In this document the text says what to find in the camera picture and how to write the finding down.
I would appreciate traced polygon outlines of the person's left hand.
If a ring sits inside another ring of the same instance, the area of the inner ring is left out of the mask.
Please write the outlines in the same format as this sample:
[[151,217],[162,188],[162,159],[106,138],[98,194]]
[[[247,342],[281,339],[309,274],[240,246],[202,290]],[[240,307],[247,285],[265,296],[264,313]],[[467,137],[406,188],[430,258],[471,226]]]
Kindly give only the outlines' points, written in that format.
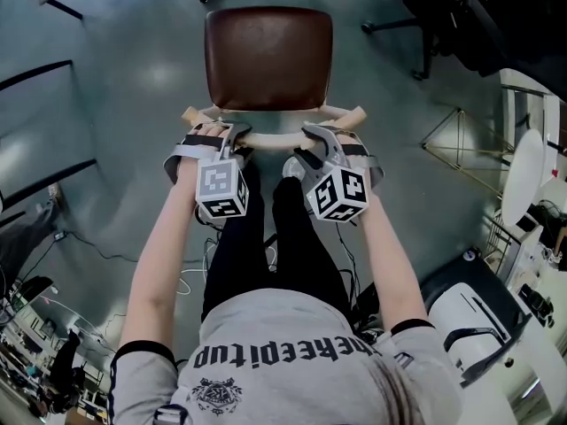
[[200,123],[186,135],[185,143],[189,146],[200,146],[218,151],[229,131],[229,125],[219,122]]

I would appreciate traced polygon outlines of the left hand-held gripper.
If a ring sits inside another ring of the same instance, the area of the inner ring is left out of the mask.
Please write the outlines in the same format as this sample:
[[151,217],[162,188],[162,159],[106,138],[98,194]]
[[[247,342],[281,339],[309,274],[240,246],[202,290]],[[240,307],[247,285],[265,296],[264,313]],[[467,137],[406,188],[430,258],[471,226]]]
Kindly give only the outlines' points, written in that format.
[[[245,122],[225,122],[228,133],[222,147],[234,147],[239,139],[248,135],[252,126]],[[222,154],[212,145],[200,144],[204,149],[198,160],[198,186],[196,199],[205,215],[211,220],[244,217],[249,189],[243,176],[246,155],[254,148],[241,146],[234,153]]]

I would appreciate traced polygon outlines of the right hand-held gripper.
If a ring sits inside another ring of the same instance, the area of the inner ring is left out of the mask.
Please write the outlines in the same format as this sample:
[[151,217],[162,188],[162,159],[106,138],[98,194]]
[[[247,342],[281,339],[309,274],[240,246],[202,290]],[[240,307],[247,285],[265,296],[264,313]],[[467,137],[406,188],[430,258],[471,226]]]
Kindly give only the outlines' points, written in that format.
[[[337,150],[338,127],[308,125],[302,128],[307,138],[322,142],[327,150]],[[351,168],[348,159],[343,164],[322,160],[320,149],[295,148],[293,155],[305,170],[307,201],[318,220],[348,222],[369,206],[362,167]]]

